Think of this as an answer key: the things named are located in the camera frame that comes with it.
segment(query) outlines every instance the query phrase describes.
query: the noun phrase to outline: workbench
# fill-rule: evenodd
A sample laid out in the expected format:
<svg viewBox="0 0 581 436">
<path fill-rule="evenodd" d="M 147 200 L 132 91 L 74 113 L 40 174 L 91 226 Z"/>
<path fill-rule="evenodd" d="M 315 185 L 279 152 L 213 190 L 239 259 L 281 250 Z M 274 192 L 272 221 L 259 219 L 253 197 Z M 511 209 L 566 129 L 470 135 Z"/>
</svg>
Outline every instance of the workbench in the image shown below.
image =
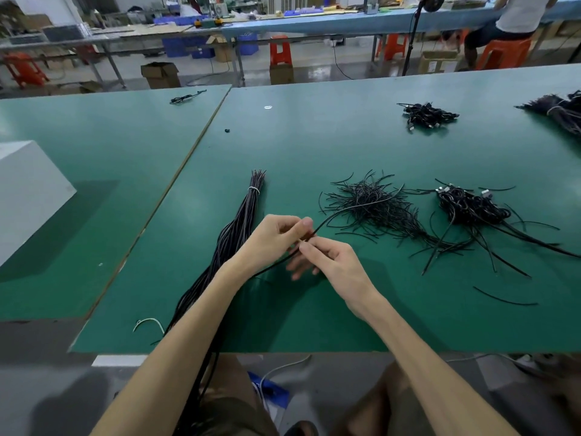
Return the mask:
<svg viewBox="0 0 581 436">
<path fill-rule="evenodd" d="M 204 89 L 0 101 L 0 142 L 35 140 L 77 190 L 0 267 L 0 321 L 88 314 L 229 86 Z"/>
<path fill-rule="evenodd" d="M 251 170 L 267 171 L 257 220 L 264 214 L 310 216 L 332 181 L 370 169 L 394 174 L 394 189 L 430 189 L 438 178 L 464 188 L 508 188 L 494 201 L 509 204 L 528 234 L 581 252 L 581 145 L 549 118 L 515 105 L 548 93 L 576 90 L 578 64 L 232 89 L 148 229 L 135 245 L 72 346 L 75 352 L 149 353 L 179 297 L 208 266 L 216 238 L 248 190 Z M 408 131 L 396 102 L 427 102 L 460 118 L 436 131 Z M 349 118 L 334 110 L 348 110 Z M 426 229 L 448 225 L 435 195 L 410 195 Z M 345 217 L 333 224 L 341 225 Z M 516 217 L 509 222 L 518 221 Z M 571 352 L 580 349 L 581 266 L 578 259 L 510 238 L 484 235 L 480 247 L 442 255 L 422 276 L 429 253 L 410 258 L 421 242 L 378 244 L 355 235 L 318 234 L 349 242 L 378 290 L 436 351 Z M 465 237 L 460 228 L 450 240 Z M 515 302 L 484 296 L 473 286 Z M 225 318 L 224 352 L 385 351 L 323 277 L 290 280 L 284 266 L 249 281 Z"/>
<path fill-rule="evenodd" d="M 418 32 L 454 30 L 461 28 L 476 29 L 483 26 L 486 22 L 498 18 L 502 11 L 493 9 L 494 4 L 489 2 L 486 6 L 476 9 L 464 10 L 439 10 L 434 13 L 422 13 L 418 24 Z M 124 51 L 112 51 L 111 46 L 115 43 L 122 43 L 128 41 L 144 41 L 150 39 L 162 38 L 188 38 L 192 36 L 206 36 L 213 33 L 221 33 L 226 38 L 234 39 L 234 42 L 229 41 L 232 50 L 236 54 L 236 59 L 232 61 L 232 71 L 234 74 L 233 85 L 238 86 L 243 84 L 244 71 L 242 67 L 242 58 L 239 50 L 238 36 L 249 33 L 263 34 L 266 32 L 288 32 L 300 33 L 305 36 L 294 37 L 292 42 L 308 41 L 312 39 L 332 38 L 342 39 L 350 36 L 374 36 L 374 44 L 371 54 L 371 60 L 374 61 L 375 49 L 378 44 L 381 48 L 379 56 L 379 64 L 383 63 L 383 48 L 387 34 L 402 34 L 409 33 L 411 29 L 412 17 L 415 13 L 415 8 L 394 9 L 386 13 L 378 13 L 374 15 L 365 15 L 363 13 L 349 13 L 349 14 L 325 14 L 315 16 L 297 16 L 284 17 L 269 20 L 255 20 L 255 21 L 241 21 L 230 22 L 227 26 L 220 28 L 196 29 L 192 26 L 176 26 L 175 24 L 165 25 L 132 25 L 129 26 L 128 31 L 120 28 L 113 28 L 114 32 L 99 33 L 98 35 L 90 36 L 89 38 L 77 41 L 67 41 L 60 43 L 32 43 L 22 45 L 10 45 L 5 43 L 0 45 L 0 56 L 11 51 L 27 51 L 43 48 L 60 47 L 63 49 L 75 49 L 81 52 L 80 56 L 86 59 L 91 65 L 91 69 L 95 75 L 96 80 L 103 85 L 105 90 L 112 87 L 113 84 L 121 84 L 125 86 L 113 55 L 130 55 L 132 53 L 144 53 L 150 51 L 162 51 L 163 49 L 132 49 Z M 558 20 L 579 20 L 581 19 L 581 0 L 558 0 L 556 5 L 547 10 L 543 15 L 542 22 L 553 22 Z M 258 41 L 244 41 L 243 44 L 258 43 L 260 45 L 267 45 L 272 40 L 261 39 Z M 113 83 L 105 83 L 93 64 L 94 54 L 83 51 L 83 46 L 95 45 L 101 49 L 103 55 L 109 59 L 109 63 L 113 67 L 113 71 L 117 76 L 117 80 Z M 188 50 L 195 51 L 197 48 L 188 48 Z"/>
</svg>

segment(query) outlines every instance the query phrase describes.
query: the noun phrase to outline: white box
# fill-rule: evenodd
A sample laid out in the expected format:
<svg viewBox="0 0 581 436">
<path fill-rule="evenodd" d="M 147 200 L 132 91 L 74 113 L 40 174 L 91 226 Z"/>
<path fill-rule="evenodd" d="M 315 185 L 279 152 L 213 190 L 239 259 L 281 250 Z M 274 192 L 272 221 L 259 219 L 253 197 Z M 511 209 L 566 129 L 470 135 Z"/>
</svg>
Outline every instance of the white box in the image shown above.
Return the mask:
<svg viewBox="0 0 581 436">
<path fill-rule="evenodd" d="M 0 144 L 0 266 L 76 192 L 33 140 Z"/>
</svg>

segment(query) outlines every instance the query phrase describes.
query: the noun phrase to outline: white t-shirt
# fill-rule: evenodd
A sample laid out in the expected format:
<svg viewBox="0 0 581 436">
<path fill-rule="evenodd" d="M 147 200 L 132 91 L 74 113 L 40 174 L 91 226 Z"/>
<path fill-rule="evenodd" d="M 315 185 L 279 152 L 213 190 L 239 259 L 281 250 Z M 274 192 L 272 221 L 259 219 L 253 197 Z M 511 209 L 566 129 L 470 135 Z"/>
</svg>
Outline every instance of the white t-shirt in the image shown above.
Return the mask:
<svg viewBox="0 0 581 436">
<path fill-rule="evenodd" d="M 538 27 L 549 0 L 508 0 L 504 13 L 496 22 L 503 32 L 527 34 Z"/>
</svg>

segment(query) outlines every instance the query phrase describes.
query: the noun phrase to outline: person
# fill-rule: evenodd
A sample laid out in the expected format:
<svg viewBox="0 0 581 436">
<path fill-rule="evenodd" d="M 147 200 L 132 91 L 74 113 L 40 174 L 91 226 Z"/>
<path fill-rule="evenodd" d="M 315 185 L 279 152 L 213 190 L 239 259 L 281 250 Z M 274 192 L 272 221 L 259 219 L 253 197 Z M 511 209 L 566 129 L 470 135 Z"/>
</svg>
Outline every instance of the person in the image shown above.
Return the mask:
<svg viewBox="0 0 581 436">
<path fill-rule="evenodd" d="M 170 436 L 234 295 L 254 273 L 293 248 L 299 253 L 287 265 L 291 278 L 298 280 L 309 270 L 324 273 L 348 308 L 371 326 L 397 362 L 338 421 L 334 434 L 518 434 L 378 292 L 351 246 L 312 233 L 309 217 L 266 216 L 145 359 L 91 435 Z M 208 375 L 206 372 L 203 384 Z M 218 358 L 195 419 L 189 434 L 278 435 L 235 355 Z M 302 421 L 288 434 L 317 433 L 313 425 Z"/>
<path fill-rule="evenodd" d="M 477 48 L 486 46 L 492 40 L 517 41 L 530 38 L 545 9 L 550 9 L 557 0 L 496 0 L 495 10 L 504 9 L 498 21 L 493 20 L 484 27 L 470 32 L 464 39 L 464 56 L 468 69 L 476 68 Z"/>
</svg>

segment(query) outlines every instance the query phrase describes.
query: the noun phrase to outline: hand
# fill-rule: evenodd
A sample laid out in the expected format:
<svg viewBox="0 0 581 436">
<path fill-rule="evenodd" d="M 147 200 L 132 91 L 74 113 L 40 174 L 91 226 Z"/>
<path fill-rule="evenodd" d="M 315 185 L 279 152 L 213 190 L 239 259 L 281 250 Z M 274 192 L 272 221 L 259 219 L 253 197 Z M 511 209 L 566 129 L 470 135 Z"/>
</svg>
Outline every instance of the hand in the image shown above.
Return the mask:
<svg viewBox="0 0 581 436">
<path fill-rule="evenodd" d="M 237 257 L 250 274 L 275 262 L 297 241 L 313 233 L 313 220 L 267 215 L 238 250 Z"/>
<path fill-rule="evenodd" d="M 300 253 L 287 265 L 289 271 L 294 271 L 292 279 L 299 279 L 303 272 L 315 265 L 313 274 L 323 271 L 349 309 L 361 318 L 369 295 L 378 292 L 353 248 L 347 243 L 313 237 L 307 242 L 300 242 L 299 250 Z"/>
</svg>

